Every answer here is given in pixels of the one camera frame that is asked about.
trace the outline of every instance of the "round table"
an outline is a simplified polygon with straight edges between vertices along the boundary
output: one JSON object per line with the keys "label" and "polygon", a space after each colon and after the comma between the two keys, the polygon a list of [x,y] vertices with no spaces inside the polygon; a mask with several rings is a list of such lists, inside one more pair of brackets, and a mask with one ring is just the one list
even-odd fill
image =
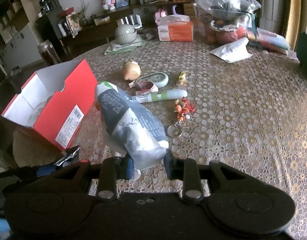
{"label": "round table", "polygon": [[[175,88],[179,72],[186,71],[188,99],[196,112],[184,123],[181,137],[168,138],[172,153],[199,164],[219,160],[287,192],[296,203],[289,232],[307,239],[307,80],[297,60],[248,48],[251,58],[229,64],[209,54],[215,47],[201,40],[148,41],[133,52],[110,56],[104,55],[106,48],[78,58],[87,59],[98,81],[130,95],[135,89],[120,73],[125,59],[138,62],[142,75],[167,73],[169,83],[161,90]],[[165,126],[176,121],[173,100],[143,105]],[[102,140],[100,124],[92,106],[72,143],[81,144],[80,158],[92,163],[114,154]],[[162,164],[142,171],[136,181],[118,181],[119,192],[181,192],[181,187],[181,181],[167,179]]]}

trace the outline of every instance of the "blue and white plastic bag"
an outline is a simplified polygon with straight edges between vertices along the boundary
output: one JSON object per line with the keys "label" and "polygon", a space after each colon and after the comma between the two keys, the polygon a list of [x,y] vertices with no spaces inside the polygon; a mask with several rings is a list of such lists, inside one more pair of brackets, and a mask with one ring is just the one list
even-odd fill
{"label": "blue and white plastic bag", "polygon": [[161,162],[168,148],[162,123],[117,86],[102,81],[95,89],[104,127],[104,141],[116,152],[128,153],[135,169]]}

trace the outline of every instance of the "metal ring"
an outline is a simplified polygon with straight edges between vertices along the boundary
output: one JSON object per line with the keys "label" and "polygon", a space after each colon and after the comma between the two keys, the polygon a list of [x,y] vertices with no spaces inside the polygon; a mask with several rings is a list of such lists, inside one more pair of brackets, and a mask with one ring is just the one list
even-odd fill
{"label": "metal ring", "polygon": [[[178,127],[179,132],[176,133],[176,134],[173,134],[173,133],[171,132],[171,130],[170,130],[172,127]],[[171,137],[171,138],[180,137],[180,136],[182,135],[182,128],[181,128],[180,123],[179,123],[179,122],[176,122],[176,123],[174,123],[174,124],[169,125],[169,126],[166,128],[166,134],[167,134],[169,137]]]}

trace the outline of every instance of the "keychain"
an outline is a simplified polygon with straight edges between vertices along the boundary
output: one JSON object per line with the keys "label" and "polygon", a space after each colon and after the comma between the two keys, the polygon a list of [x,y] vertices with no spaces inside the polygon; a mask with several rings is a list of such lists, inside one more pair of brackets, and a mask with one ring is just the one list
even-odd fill
{"label": "keychain", "polygon": [[180,123],[189,120],[191,118],[190,114],[196,110],[194,104],[190,104],[190,101],[186,97],[183,97],[181,101],[176,100],[175,104],[177,121],[166,128],[167,135],[172,138],[180,137],[182,135],[182,126]]}

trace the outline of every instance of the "white cabinet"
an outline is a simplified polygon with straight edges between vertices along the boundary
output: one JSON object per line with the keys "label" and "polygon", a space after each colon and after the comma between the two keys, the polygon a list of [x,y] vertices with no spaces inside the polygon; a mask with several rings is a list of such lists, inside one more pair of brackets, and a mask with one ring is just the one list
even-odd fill
{"label": "white cabinet", "polygon": [[7,73],[16,66],[24,67],[41,60],[36,39],[28,25],[12,38],[1,51],[1,55],[5,61]]}

